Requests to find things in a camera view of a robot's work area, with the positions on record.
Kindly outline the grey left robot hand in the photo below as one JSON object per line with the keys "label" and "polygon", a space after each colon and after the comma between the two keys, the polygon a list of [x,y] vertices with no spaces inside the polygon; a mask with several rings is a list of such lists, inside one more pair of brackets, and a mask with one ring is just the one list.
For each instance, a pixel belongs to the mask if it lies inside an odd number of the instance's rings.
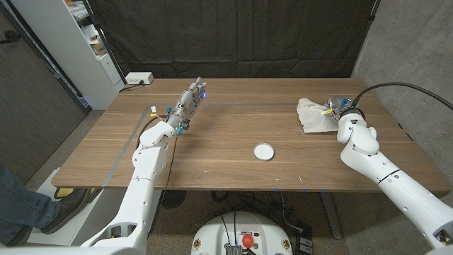
{"label": "grey left robot hand", "polygon": [[175,129],[178,135],[189,128],[190,119],[195,115],[197,107],[206,97],[206,86],[207,83],[202,83],[201,77],[199,76],[181,94],[175,107],[168,114],[166,122]]}

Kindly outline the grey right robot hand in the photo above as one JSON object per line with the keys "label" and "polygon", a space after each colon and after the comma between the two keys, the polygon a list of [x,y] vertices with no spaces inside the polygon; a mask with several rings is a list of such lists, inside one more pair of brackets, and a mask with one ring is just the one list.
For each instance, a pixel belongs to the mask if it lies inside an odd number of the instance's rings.
{"label": "grey right robot hand", "polygon": [[334,119],[339,120],[340,114],[352,106],[353,100],[344,96],[334,95],[328,99],[323,107],[324,115],[331,115]]}

